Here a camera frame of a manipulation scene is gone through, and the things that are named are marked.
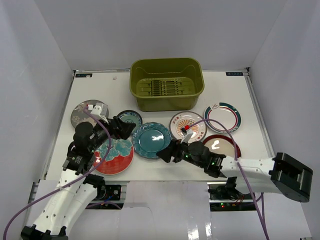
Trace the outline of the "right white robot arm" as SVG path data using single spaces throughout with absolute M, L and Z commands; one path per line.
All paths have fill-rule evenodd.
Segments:
M 166 163 L 184 160 L 210 177 L 226 178 L 225 192 L 233 200 L 250 192 L 282 194 L 300 203 L 310 200 L 313 170 L 283 152 L 266 159 L 234 159 L 211 152 L 200 141 L 172 140 L 156 155 Z

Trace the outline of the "teal scalloped plate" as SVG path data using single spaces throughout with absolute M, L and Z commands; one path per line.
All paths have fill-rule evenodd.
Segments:
M 134 151 L 146 159 L 158 159 L 157 153 L 166 148 L 171 140 L 168 128 L 157 122 L 142 124 L 132 135 Z

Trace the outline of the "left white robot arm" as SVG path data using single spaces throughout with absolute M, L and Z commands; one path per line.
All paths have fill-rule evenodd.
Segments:
M 97 120 L 96 125 L 82 122 L 77 125 L 73 141 L 67 150 L 60 179 L 54 191 L 47 194 L 48 203 L 32 226 L 24 226 L 24 240 L 66 240 L 76 220 L 94 199 L 105 196 L 103 177 L 92 174 L 95 151 L 112 139 L 126 140 L 135 123 L 119 117 Z

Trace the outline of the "grey deer snowflake plate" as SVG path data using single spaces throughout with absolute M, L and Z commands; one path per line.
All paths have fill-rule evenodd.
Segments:
M 104 104 L 104 102 L 96 99 L 86 100 L 78 104 L 72 111 L 70 115 L 71 125 L 76 128 L 78 124 L 83 122 L 89 122 L 93 125 L 93 127 L 97 124 L 91 117 L 83 112 L 84 108 L 87 105 L 96 105 L 96 104 Z

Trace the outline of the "red and teal floral plate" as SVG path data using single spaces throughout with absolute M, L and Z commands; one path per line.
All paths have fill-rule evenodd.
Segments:
M 125 171 L 133 161 L 134 147 L 127 139 L 111 139 L 111 148 L 105 161 L 97 167 L 103 175 L 116 175 Z

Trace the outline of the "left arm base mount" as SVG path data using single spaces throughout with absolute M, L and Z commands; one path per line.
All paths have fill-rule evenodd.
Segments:
M 89 210 L 121 210 L 123 203 L 121 202 L 122 186 L 119 184 L 109 184 L 102 186 L 97 196 L 88 204 L 86 209 Z

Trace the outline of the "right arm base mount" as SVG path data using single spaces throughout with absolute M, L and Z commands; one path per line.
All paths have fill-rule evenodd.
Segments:
M 211 212 L 245 212 L 255 211 L 250 194 L 242 194 L 234 189 L 227 189 L 226 182 L 217 181 L 207 184 Z

